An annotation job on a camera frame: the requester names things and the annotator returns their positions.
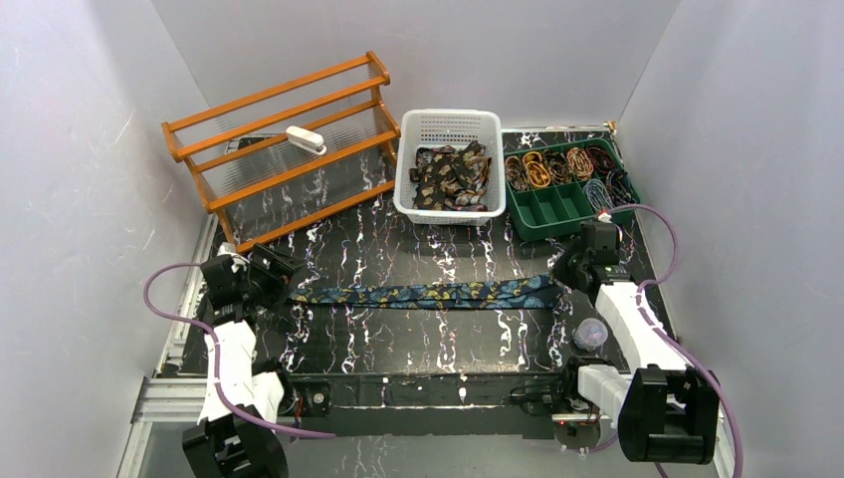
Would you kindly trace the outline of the blue floral tie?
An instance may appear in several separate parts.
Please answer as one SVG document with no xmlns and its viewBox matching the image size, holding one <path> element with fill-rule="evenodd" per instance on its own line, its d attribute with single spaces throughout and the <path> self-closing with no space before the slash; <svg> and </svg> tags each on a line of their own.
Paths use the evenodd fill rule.
<svg viewBox="0 0 844 478">
<path fill-rule="evenodd" d="M 562 289 L 540 274 L 487 282 L 408 286 L 307 287 L 290 291 L 288 301 L 310 306 L 395 310 L 544 310 Z"/>
</svg>

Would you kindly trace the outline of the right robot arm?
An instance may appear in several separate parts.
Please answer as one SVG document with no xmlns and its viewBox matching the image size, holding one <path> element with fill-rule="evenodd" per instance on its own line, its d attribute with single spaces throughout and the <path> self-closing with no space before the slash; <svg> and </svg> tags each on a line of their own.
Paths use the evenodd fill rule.
<svg viewBox="0 0 844 478">
<path fill-rule="evenodd" d="M 712 462 L 720 399 L 704 373 L 664 340 L 646 318 L 650 308 L 620 263 L 621 232 L 612 222 L 582 222 L 552 279 L 587 296 L 618 343 L 628 373 L 601 359 L 572 358 L 565 394 L 597 406 L 616 427 L 632 462 L 705 465 Z"/>
</svg>

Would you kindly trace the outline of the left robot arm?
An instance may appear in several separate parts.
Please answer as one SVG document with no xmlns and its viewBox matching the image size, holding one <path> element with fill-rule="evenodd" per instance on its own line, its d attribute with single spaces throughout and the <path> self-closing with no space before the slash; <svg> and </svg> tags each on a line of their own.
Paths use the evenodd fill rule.
<svg viewBox="0 0 844 478">
<path fill-rule="evenodd" d="M 286 477 L 284 447 L 259 420 L 275 421 L 293 390 L 278 363 L 256 362 L 257 320 L 280 303 L 302 263 L 258 245 L 248 255 L 222 244 L 200 266 L 207 290 L 197 313 L 205 325 L 205 396 L 182 449 L 197 477 Z"/>
</svg>

